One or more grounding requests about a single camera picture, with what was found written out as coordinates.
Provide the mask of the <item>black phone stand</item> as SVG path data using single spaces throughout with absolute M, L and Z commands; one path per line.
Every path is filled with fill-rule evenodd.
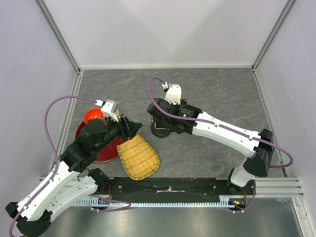
M 158 138 L 165 138 L 171 134 L 170 130 L 156 130 L 154 129 L 154 122 L 151 125 L 151 132 Z

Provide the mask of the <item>pink case smartphone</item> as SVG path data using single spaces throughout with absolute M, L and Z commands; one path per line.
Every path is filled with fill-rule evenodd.
M 167 128 L 165 128 L 162 124 L 160 124 L 158 122 L 154 122 L 154 129 L 156 129 L 156 130 L 167 130 Z

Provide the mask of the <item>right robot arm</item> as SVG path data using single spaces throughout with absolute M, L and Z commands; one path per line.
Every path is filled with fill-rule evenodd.
M 270 146 L 273 133 L 268 129 L 251 131 L 220 121 L 207 112 L 189 105 L 185 99 L 173 105 L 156 98 L 147 112 L 153 118 L 152 134 L 164 138 L 170 133 L 187 133 L 212 139 L 227 145 L 245 156 L 230 172 L 227 191 L 238 194 L 248 181 L 268 176 L 274 149 Z

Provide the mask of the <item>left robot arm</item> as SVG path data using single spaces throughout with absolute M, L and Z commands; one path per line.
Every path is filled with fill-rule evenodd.
M 99 168 L 91 170 L 82 180 L 64 190 L 73 179 L 96 161 L 97 154 L 117 138 L 132 139 L 142 127 L 141 123 L 122 116 L 118 121 L 110 118 L 91 119 L 79 136 L 57 159 L 51 173 L 20 202 L 11 202 L 6 211 L 13 218 L 24 237 L 39 237 L 66 209 L 81 198 L 108 190 L 108 177 Z

